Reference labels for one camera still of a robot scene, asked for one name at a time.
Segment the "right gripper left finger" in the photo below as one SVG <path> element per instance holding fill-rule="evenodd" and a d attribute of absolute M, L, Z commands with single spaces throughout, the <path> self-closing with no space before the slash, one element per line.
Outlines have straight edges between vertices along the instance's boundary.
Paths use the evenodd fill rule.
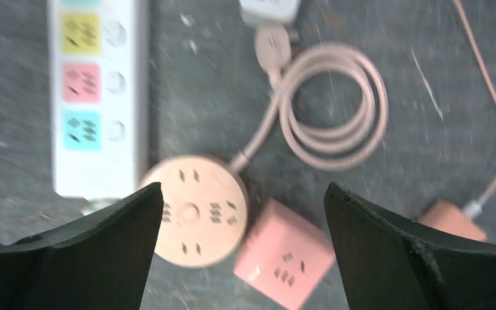
<path fill-rule="evenodd" d="M 158 182 L 0 244 L 0 309 L 139 309 L 163 216 Z"/>

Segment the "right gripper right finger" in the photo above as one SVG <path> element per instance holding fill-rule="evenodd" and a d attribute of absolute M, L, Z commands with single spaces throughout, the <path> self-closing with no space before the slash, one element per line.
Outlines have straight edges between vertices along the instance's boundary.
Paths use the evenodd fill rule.
<path fill-rule="evenodd" d="M 324 209 L 351 309 L 496 309 L 496 244 L 427 227 L 337 183 Z"/>

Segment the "pink plug adapter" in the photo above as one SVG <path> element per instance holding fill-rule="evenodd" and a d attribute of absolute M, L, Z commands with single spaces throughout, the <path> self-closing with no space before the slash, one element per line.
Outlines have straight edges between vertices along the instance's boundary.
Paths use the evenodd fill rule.
<path fill-rule="evenodd" d="M 324 231 L 269 200 L 240 247 L 234 274 L 286 309 L 301 309 L 336 256 Z"/>

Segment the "pink round socket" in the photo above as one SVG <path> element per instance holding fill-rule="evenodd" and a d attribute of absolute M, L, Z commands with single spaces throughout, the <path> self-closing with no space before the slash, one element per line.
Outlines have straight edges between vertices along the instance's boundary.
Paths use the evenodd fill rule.
<path fill-rule="evenodd" d="M 249 200 L 238 173 L 217 159 L 184 155 L 153 166 L 144 187 L 159 182 L 163 214 L 154 252 L 179 267 L 204 268 L 228 257 L 241 242 Z"/>

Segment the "white long power strip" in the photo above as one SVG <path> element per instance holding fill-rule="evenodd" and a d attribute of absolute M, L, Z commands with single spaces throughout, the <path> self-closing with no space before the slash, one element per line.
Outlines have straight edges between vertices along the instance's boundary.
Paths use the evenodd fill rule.
<path fill-rule="evenodd" d="M 149 169 L 149 1 L 47 3 L 52 184 L 121 199 Z"/>

